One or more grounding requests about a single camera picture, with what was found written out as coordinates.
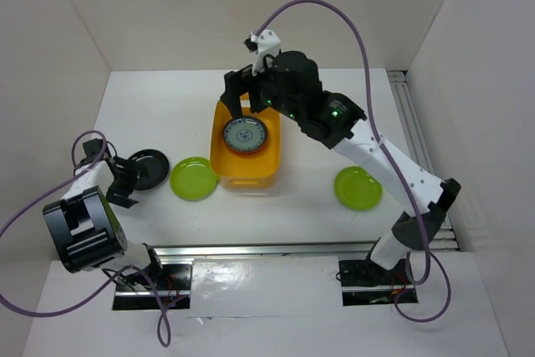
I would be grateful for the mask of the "orange plate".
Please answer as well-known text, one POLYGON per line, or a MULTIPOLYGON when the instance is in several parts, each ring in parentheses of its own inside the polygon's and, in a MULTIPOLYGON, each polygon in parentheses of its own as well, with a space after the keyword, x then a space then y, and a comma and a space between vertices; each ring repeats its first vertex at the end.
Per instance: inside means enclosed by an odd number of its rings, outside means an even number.
POLYGON ((262 153, 264 151, 265 146, 264 147, 260 147, 260 148, 256 148, 256 149, 251 149, 251 150, 240 150, 240 149, 234 149, 234 148, 231 148, 231 147, 227 147, 227 148, 234 155, 252 156, 252 155, 255 155, 255 154, 262 153))

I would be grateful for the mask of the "black plate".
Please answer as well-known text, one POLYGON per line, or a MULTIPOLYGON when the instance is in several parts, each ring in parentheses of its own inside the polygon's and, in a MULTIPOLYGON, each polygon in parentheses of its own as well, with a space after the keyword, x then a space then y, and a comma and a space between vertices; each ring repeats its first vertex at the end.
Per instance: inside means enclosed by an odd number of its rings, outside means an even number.
POLYGON ((166 180, 170 172, 170 162, 167 156, 159 150, 139 150, 131 155, 128 160, 143 167, 134 187, 136 191, 148 191, 157 188, 166 180))

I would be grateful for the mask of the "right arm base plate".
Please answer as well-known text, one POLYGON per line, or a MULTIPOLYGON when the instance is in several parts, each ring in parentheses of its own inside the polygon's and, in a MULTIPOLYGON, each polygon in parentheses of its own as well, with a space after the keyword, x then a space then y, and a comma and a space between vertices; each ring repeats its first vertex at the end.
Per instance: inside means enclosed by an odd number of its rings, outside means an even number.
POLYGON ((339 260, 335 278, 341 285, 343 306, 418 303, 415 287, 407 278, 405 260, 385 271, 365 259, 339 260))

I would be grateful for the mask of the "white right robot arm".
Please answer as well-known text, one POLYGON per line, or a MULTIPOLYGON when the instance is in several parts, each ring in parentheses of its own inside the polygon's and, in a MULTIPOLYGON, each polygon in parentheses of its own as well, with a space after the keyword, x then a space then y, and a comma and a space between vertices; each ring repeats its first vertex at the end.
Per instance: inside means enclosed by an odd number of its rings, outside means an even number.
POLYGON ((242 116, 246 94, 251 110, 267 108, 293 120, 309 138, 364 168, 401 204, 404 211, 369 252, 364 272, 384 283, 408 252, 422 251, 434 238, 458 196, 453 178, 442 180, 417 165, 381 134, 349 97, 325 90, 317 64, 299 51, 269 57, 261 73, 251 66, 224 76, 222 103, 231 116, 242 116))

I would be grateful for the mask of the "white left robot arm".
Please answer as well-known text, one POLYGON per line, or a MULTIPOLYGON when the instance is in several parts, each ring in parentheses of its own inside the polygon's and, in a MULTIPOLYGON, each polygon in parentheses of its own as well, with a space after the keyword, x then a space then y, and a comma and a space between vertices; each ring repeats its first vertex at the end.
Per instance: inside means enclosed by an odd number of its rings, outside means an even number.
POLYGON ((158 288, 165 269, 153 247, 127 240, 112 205, 134 206, 130 198, 138 180, 146 175, 139 163, 114 157, 94 166, 84 160, 77 178, 56 202, 43 208, 59 259, 70 273, 123 270, 122 283, 158 288))

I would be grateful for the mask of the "blue floral plate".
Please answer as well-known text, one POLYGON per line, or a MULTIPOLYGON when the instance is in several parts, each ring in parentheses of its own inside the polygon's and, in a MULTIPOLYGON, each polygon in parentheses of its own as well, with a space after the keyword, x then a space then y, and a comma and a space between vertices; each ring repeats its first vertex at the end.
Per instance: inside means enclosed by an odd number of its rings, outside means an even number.
POLYGON ((227 147, 251 150, 264 147, 268 139, 268 128, 258 118, 244 116, 229 120, 223 130, 222 139, 227 147))

